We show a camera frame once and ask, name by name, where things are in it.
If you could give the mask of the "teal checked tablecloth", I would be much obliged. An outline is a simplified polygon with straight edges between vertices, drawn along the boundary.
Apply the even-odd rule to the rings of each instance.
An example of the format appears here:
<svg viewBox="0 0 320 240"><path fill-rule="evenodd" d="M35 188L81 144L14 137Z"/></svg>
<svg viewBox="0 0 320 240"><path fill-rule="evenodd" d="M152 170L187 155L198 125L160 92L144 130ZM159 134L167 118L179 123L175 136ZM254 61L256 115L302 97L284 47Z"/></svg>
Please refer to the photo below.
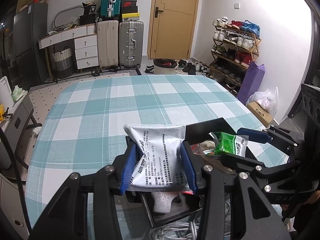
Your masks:
<svg viewBox="0 0 320 240"><path fill-rule="evenodd" d="M188 125L223 118L235 131L264 128L220 84L197 75L83 81L36 111L47 117L28 168L25 202L31 225L71 173L93 174L125 152L126 124Z"/></svg>

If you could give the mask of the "cream cloth bag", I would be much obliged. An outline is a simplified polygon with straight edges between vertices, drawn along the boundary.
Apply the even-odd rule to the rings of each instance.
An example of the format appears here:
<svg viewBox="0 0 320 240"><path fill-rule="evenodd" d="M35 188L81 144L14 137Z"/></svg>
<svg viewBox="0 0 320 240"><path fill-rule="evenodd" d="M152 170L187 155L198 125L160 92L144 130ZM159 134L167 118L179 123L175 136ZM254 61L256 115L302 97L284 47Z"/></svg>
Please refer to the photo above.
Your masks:
<svg viewBox="0 0 320 240"><path fill-rule="evenodd" d="M215 142L212 140L206 140L206 141L200 143L200 148L203 151L213 151L213 150L215 150Z"/></svg>

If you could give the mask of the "green snack packet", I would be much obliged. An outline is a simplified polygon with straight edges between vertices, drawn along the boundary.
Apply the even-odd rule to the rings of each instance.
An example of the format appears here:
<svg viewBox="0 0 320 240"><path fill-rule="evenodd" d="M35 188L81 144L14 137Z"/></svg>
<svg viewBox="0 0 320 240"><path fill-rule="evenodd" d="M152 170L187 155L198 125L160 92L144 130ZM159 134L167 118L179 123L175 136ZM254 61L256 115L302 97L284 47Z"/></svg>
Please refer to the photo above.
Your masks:
<svg viewBox="0 0 320 240"><path fill-rule="evenodd" d="M245 157L249 136L232 135L225 132L210 132L209 135L215 142L213 155L222 155L228 153Z"/></svg>

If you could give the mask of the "wooden door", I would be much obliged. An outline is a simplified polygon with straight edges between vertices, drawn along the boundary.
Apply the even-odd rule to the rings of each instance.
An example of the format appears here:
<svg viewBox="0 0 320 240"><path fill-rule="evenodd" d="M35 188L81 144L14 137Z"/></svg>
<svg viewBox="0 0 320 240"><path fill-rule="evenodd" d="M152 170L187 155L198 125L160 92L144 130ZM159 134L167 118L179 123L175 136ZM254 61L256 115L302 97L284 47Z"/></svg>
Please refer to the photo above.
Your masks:
<svg viewBox="0 0 320 240"><path fill-rule="evenodd" d="M199 0L152 0L149 59L187 59L193 42Z"/></svg>

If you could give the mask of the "white plastic bag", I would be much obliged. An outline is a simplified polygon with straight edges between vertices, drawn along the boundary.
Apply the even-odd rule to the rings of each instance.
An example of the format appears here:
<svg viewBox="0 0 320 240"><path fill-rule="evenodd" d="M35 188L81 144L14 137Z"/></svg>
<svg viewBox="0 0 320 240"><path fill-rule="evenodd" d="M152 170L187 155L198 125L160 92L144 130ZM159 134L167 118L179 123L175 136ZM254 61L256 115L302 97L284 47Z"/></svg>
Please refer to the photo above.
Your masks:
<svg viewBox="0 0 320 240"><path fill-rule="evenodd" d="M246 104L256 102L262 109L267 111L271 116L275 117L278 110L278 87L274 90L257 91L253 93L247 100Z"/></svg>

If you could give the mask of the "black cardboard box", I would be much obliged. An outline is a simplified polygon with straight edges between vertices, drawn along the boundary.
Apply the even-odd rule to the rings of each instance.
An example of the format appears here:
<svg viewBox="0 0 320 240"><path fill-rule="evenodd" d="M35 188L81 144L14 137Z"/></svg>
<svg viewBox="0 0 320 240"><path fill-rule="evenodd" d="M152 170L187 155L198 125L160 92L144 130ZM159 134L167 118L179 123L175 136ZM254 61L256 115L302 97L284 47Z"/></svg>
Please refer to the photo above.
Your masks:
<svg viewBox="0 0 320 240"><path fill-rule="evenodd" d="M218 170L231 174L233 171L230 168L224 167L220 162L220 156L213 155L213 151L203 151L200 148L200 143L206 140L212 140L209 135L210 132L225 132L235 135L234 129L228 124L224 118L213 119L209 121L199 122L196 124L186 125L185 140L188 142L194 155L200 156L206 165L210 165ZM128 142L134 143L129 136L127 136ZM149 222L153 228L163 226L171 222L175 222L179 219L188 217L201 211L204 196L203 195L189 195L183 194L181 191L151 191L151 192L179 192L179 196L176 197L171 204L171 211L166 214L159 214L153 212L154 201L151 196L151 192L133 191L139 194L141 202L143 203Z"/></svg>

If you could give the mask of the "shoe rack with shoes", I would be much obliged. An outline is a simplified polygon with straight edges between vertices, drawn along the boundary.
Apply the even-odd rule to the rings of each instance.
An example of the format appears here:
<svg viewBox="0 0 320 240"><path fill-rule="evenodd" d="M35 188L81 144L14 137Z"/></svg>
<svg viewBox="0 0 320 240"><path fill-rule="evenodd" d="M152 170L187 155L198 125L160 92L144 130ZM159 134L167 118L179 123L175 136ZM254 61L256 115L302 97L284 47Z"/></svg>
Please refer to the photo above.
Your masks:
<svg viewBox="0 0 320 240"><path fill-rule="evenodd" d="M237 96L249 64L259 57L260 26L249 21L228 21L226 16L213 20L215 31L209 78Z"/></svg>

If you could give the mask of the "dark refrigerator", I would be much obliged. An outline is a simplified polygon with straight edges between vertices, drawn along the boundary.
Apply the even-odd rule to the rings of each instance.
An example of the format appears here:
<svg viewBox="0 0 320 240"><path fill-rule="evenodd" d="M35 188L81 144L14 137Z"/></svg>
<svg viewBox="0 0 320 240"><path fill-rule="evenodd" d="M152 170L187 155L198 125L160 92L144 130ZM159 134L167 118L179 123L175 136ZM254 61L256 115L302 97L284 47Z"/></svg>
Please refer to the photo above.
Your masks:
<svg viewBox="0 0 320 240"><path fill-rule="evenodd" d="M49 77L39 39L47 34L48 5L31 3L14 17L14 55L23 89L43 84Z"/></svg>

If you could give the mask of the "red white printed packet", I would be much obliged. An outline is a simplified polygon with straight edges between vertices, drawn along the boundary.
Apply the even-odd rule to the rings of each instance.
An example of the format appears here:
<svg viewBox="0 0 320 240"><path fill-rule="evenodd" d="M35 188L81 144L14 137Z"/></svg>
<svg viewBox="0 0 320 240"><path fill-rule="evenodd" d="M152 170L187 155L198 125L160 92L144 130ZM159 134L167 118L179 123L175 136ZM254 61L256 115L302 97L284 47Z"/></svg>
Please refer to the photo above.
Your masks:
<svg viewBox="0 0 320 240"><path fill-rule="evenodd" d="M183 190L183 191L181 191L181 193L193 195L193 192L191 190Z"/></svg>

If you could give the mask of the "grey side cabinet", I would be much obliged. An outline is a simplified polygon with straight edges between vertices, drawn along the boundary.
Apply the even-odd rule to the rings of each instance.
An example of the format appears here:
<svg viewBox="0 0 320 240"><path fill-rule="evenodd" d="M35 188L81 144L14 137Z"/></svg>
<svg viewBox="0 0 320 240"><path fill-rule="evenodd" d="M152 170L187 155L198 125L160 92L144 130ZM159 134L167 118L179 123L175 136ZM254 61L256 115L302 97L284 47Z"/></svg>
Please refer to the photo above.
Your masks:
<svg viewBox="0 0 320 240"><path fill-rule="evenodd" d="M28 170L28 165L18 155L20 144L26 129L41 127L34 116L33 104L28 96L28 93L23 93L23 96L9 109L12 114L11 118L1 122L1 128L9 142L10 148L14 153L16 160Z"/></svg>

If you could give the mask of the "white bubble foam piece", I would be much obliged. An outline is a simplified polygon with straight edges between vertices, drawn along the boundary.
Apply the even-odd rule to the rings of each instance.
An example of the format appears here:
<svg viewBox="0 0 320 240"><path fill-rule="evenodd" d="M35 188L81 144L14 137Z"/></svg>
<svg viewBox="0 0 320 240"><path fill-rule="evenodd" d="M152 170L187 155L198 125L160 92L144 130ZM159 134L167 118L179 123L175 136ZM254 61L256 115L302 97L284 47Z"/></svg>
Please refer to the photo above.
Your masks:
<svg viewBox="0 0 320 240"><path fill-rule="evenodd" d="M179 192L151 192L154 201L153 212L166 214L171 211L172 201L179 196Z"/></svg>

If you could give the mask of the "laundry basket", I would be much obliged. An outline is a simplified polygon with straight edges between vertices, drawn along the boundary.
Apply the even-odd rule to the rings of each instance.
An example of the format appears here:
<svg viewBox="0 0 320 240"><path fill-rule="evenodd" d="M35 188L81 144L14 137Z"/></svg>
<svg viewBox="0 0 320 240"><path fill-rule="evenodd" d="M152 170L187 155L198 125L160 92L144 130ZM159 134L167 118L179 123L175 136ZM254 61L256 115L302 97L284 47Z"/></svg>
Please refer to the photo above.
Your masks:
<svg viewBox="0 0 320 240"><path fill-rule="evenodd" d="M52 54L55 72L58 79L65 79L74 74L72 49L65 46L64 50Z"/></svg>

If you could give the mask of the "white air purifier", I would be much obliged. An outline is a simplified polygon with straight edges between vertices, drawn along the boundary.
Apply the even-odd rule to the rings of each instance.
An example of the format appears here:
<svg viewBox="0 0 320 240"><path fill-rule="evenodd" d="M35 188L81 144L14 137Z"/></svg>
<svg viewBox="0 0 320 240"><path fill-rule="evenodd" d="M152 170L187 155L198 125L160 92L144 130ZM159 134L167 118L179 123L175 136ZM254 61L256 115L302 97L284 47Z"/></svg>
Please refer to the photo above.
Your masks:
<svg viewBox="0 0 320 240"><path fill-rule="evenodd" d="M3 105L4 110L12 108L14 105L11 88L6 76L0 79L0 103Z"/></svg>

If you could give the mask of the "purple bag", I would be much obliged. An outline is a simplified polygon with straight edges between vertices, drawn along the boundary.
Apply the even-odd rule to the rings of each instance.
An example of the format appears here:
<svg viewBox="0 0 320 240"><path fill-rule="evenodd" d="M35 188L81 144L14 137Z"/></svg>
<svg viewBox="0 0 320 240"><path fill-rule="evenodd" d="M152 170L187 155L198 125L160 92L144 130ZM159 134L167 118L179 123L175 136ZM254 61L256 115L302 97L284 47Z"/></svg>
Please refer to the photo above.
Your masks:
<svg viewBox="0 0 320 240"><path fill-rule="evenodd" d="M255 61L252 61L249 64L245 78L236 96L241 103L245 105L249 97L258 90L263 80L264 74L264 64L257 65Z"/></svg>

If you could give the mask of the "silver printed pouch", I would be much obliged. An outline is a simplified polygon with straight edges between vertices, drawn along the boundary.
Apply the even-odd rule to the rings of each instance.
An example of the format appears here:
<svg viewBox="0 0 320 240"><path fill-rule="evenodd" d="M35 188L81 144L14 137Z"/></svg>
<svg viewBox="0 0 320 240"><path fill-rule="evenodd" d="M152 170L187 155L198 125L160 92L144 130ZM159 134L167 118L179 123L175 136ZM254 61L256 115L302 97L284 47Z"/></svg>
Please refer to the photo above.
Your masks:
<svg viewBox="0 0 320 240"><path fill-rule="evenodd" d="M138 148L129 181L130 191L189 190L180 156L185 130L184 125L124 126L124 131Z"/></svg>

